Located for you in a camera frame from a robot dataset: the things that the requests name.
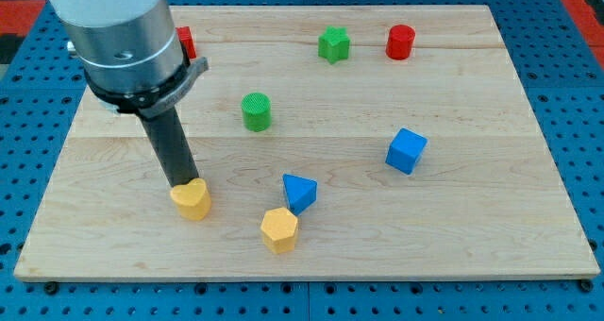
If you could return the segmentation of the red block behind arm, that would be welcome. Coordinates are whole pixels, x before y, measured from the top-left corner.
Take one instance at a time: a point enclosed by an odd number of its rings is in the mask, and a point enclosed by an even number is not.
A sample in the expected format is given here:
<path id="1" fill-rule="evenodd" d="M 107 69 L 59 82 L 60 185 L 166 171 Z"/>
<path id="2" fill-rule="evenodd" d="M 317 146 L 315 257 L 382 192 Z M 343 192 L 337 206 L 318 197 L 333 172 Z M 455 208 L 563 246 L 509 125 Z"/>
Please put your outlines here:
<path id="1" fill-rule="evenodd" d="M 196 59 L 196 49 L 193 41 L 193 34 L 188 26 L 179 26 L 176 29 L 178 38 L 185 48 L 185 52 L 189 59 Z"/>

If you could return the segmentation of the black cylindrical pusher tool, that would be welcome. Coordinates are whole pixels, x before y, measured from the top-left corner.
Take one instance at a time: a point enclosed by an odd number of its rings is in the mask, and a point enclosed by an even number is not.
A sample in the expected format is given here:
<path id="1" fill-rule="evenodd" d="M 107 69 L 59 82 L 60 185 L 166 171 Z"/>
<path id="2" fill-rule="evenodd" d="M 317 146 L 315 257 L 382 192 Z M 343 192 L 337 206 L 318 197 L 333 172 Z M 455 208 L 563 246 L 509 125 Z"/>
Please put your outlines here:
<path id="1" fill-rule="evenodd" d="M 174 108 L 152 118 L 138 115 L 171 187 L 199 177 L 193 154 Z"/>

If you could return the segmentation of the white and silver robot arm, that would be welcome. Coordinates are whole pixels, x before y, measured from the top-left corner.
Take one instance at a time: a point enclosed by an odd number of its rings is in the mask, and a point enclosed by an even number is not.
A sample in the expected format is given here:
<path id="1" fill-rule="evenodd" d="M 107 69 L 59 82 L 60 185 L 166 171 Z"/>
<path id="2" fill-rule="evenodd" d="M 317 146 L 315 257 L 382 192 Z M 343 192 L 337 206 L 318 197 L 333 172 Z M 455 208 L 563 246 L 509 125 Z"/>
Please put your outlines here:
<path id="1" fill-rule="evenodd" d="M 198 176 L 175 105 L 208 69 L 190 59 L 167 0 L 49 0 L 93 94 L 134 114 L 171 186 Z"/>

